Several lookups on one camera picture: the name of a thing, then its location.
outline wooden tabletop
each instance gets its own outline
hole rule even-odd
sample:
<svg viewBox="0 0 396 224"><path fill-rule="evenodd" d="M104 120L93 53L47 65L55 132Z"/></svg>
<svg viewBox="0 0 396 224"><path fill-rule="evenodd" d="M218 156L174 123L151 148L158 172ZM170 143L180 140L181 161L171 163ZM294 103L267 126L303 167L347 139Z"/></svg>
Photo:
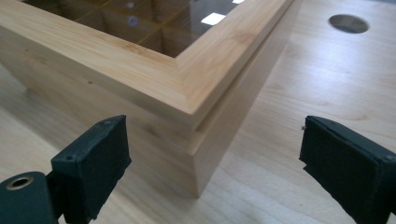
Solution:
<svg viewBox="0 0 396 224"><path fill-rule="evenodd" d="M363 18L370 29L335 30L328 19L336 14ZM396 152L395 21L393 4L305 0L289 44L202 197L186 197L134 161L93 223L354 223L303 170L301 127L307 115L333 119ZM47 174L50 159L87 128L0 66L0 180Z"/></svg>

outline wooden frame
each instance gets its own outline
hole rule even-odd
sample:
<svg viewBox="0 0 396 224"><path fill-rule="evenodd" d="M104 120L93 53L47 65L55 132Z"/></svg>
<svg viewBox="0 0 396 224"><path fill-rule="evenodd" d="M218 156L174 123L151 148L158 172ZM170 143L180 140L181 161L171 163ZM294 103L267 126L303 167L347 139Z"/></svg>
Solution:
<svg viewBox="0 0 396 224"><path fill-rule="evenodd" d="M300 1L247 0L176 58L16 0L0 5L0 60L13 75L87 124L127 114L137 145L153 148L138 149L142 158L165 160L153 166L199 195L283 49ZM241 86L251 88L247 99ZM234 117L230 102L243 107ZM223 122L232 128L214 137ZM206 162L215 139L221 149Z"/></svg>

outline wooden edge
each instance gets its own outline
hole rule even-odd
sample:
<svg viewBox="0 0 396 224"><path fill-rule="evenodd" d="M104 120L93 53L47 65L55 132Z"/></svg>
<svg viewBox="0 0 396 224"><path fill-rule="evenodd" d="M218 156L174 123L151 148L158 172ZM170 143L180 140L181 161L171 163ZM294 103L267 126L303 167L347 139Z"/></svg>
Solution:
<svg viewBox="0 0 396 224"><path fill-rule="evenodd" d="M271 74L289 40L291 28L302 2L303 0L293 1L288 13L282 16L271 31L271 35L261 43L258 50L254 52L252 60L233 81L231 88L224 93L222 105L215 106L210 114L212 120L208 123L205 120L204 125L199 127L198 131L204 135L205 140L190 148L191 151L189 151L194 157L197 195L205 189L256 96L260 93L262 85Z"/></svg>
<svg viewBox="0 0 396 224"><path fill-rule="evenodd" d="M101 77L87 78L120 97L134 104L146 97L138 101L143 107L195 129L289 2L246 1L176 59L15 0L0 0L0 27L95 71Z"/></svg>

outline light wood surface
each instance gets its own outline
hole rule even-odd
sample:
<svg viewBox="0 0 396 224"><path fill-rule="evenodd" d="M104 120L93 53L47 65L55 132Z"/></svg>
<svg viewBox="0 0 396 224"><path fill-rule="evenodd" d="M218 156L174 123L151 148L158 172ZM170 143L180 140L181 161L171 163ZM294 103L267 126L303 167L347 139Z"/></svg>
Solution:
<svg viewBox="0 0 396 224"><path fill-rule="evenodd" d="M58 76L91 81L194 130L291 2L242 3L173 59L18 1L0 0L0 43L12 45L12 39L20 51L35 46L35 55L51 63L63 57L72 59L67 65L58 63L64 70ZM12 63L5 63L7 57L0 56L5 66L12 68Z"/></svg>
<svg viewBox="0 0 396 224"><path fill-rule="evenodd" d="M366 19L370 30L334 30L327 19L341 13ZM307 115L334 119L396 151L395 19L394 5L305 0L202 197L180 196L182 189L134 161L93 223L354 223L303 171L301 126ZM0 179L47 173L50 159L87 127L0 70Z"/></svg>
<svg viewBox="0 0 396 224"><path fill-rule="evenodd" d="M71 21L66 23L63 18L15 1L0 1L5 2L4 11L20 7L25 13L39 13L32 18L33 21L26 21L27 16L19 11L17 15L23 14L20 18L12 12L3 15L4 21L0 22L0 62L5 68L27 88L86 125L118 114L126 115L129 139L134 142L131 150L135 152L136 159L144 160L161 174L171 176L195 195L200 195L205 188L269 76L289 39L301 5L301 0L265 0L267 7L262 6L263 2L247 1L176 59L159 54L154 59L148 55L124 52L111 41L115 40L113 36L101 34L103 39L97 38L99 34L95 30L80 27ZM261 7L261 14L254 7ZM251 26L246 26L251 18L243 19L243 22L238 19L236 24L230 21L235 14L240 16L246 13L247 8L251 9L251 15L260 14ZM123 16L116 13L110 15L105 10L89 14L80 22L94 24L92 21L95 21L99 23L94 26L100 26L101 15L107 17L103 27L109 33L140 39L146 35L143 33L150 32L143 31L149 28L143 22L139 22L142 29L139 24L131 30L123 29L121 22L111 22L120 21ZM43 35L49 31L49 26L56 27L60 32ZM91 45L85 49L76 48L85 44ZM117 55L117 58L103 57L109 54ZM146 63L124 64L131 57L141 57ZM158 66L164 64L161 57L170 63L168 67ZM117 77L111 76L108 69ZM169 69L177 74L163 72ZM144 71L140 74L145 80L158 78L152 79L148 89L144 87L146 81L143 80L140 90L123 82L125 79L122 81L122 77L130 78L137 87L137 70ZM156 70L154 77L149 72L151 70ZM160 106L147 93L149 89L159 90L163 86L178 92L179 85L183 91L195 94L202 100L201 103L196 101L199 109L192 114L172 104L164 105L166 102ZM174 111L172 117L177 118L177 122L169 119L165 111ZM192 123L180 125L184 122L183 117Z"/></svg>

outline wood grain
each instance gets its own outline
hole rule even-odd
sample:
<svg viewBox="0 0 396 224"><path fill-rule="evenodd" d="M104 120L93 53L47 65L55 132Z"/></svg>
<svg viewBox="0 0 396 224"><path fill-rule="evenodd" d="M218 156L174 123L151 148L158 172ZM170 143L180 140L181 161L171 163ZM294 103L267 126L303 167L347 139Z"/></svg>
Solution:
<svg viewBox="0 0 396 224"><path fill-rule="evenodd" d="M165 7L165 11L186 4L180 0L171 2L175 3L153 4L154 8ZM7 45L7 39L12 36L19 36L28 46L49 49L49 54L40 55L48 60L73 59L73 64L67 67L80 70L62 76L75 76L78 72L80 78L94 81L184 129L194 130L292 1L249 2L233 10L199 43L175 59L15 0L0 1L0 37L3 37L2 45ZM245 17L244 23L235 22L247 14L251 17ZM213 62L227 63L217 66Z"/></svg>
<svg viewBox="0 0 396 224"><path fill-rule="evenodd" d="M339 13L366 19L370 30L333 29L327 19ZM135 161L93 223L354 223L303 171L301 126L307 115L334 119L396 151L395 15L379 2L304 0L202 197L180 197L182 189ZM48 172L50 158L87 127L0 70L0 178Z"/></svg>

